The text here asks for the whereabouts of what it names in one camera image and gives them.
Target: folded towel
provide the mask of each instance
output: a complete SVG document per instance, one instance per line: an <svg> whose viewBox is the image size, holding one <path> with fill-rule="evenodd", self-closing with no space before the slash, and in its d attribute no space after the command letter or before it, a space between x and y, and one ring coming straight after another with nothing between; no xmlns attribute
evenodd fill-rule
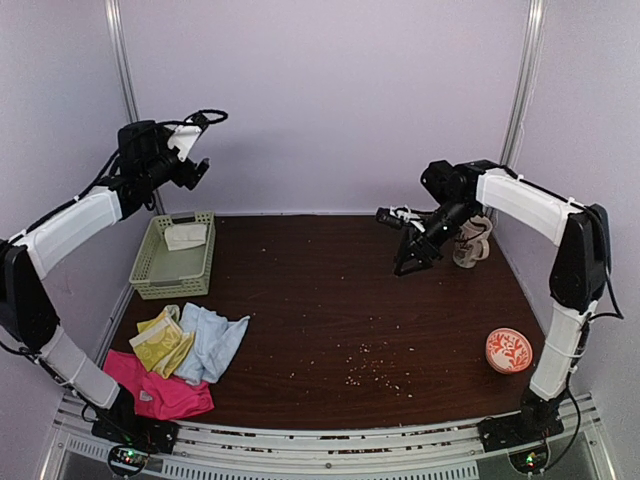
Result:
<svg viewBox="0 0 640 480"><path fill-rule="evenodd" d="M199 247L207 243L207 225L204 223L183 223L167 227L164 239L170 252Z"/></svg>
<svg viewBox="0 0 640 480"><path fill-rule="evenodd" d="M194 342L194 333L184 333L176 323L180 309L168 305L155 319L138 323L139 334L129 340L133 351L148 372L169 378L185 359Z"/></svg>

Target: pink cloth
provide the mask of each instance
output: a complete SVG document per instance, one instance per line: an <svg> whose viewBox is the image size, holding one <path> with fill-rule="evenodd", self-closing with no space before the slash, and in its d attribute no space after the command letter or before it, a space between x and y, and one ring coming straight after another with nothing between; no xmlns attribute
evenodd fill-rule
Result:
<svg viewBox="0 0 640 480"><path fill-rule="evenodd" d="M138 415L177 420L213 410L207 383L192 387L177 377L165 380L147 372L135 355L109 350L104 371L133 394Z"/></svg>

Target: black cable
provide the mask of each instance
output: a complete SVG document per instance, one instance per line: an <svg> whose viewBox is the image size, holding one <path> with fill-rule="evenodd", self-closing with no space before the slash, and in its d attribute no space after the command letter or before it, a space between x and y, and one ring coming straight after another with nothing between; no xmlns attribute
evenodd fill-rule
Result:
<svg viewBox="0 0 640 480"><path fill-rule="evenodd" d="M580 406L578 405L578 401L576 400L576 397L573 396L573 393L571 393L571 389L569 388L570 380L571 380L571 373L567 375L567 395L571 399L571 402L573 403L573 406L576 409L576 415L578 416L576 429L573 432L573 435L571 436L571 440L569 440L569 443L567 444L567 446L564 447L564 450L562 451L562 453L560 453L560 455L558 455L553 462L545 466L545 468L542 470L543 474L551 470L553 467L555 467L560 462L560 460L564 458L564 456L567 454L569 449L575 443L576 438L578 438L578 433L580 433L580 424L582 423L582 413L580 412Z"/></svg>
<svg viewBox="0 0 640 480"><path fill-rule="evenodd" d="M32 354L32 352L24 347L19 348L18 350L14 350L13 348L7 347L3 342L0 342L0 348L2 348L5 352L10 353L11 355L18 355L19 357L28 357Z"/></svg>

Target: light blue cloth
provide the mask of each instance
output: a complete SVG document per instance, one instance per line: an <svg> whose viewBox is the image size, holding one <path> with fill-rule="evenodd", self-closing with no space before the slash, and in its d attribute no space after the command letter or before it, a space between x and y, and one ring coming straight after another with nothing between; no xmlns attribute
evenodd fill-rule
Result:
<svg viewBox="0 0 640 480"><path fill-rule="evenodd" d="M185 333L195 332L191 351L174 375L189 385L217 383L240 347L249 326L249 316L230 322L216 312L187 303L182 311L180 327Z"/></svg>

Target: yellow cloth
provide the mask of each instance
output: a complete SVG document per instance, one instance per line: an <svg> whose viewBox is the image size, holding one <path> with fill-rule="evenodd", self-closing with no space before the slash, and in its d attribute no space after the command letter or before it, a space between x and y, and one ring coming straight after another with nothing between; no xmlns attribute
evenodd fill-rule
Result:
<svg viewBox="0 0 640 480"><path fill-rule="evenodd" d="M169 378L193 346L195 333L184 333L176 323L177 305L168 305L153 320L138 323L138 335L129 340L147 372Z"/></svg>

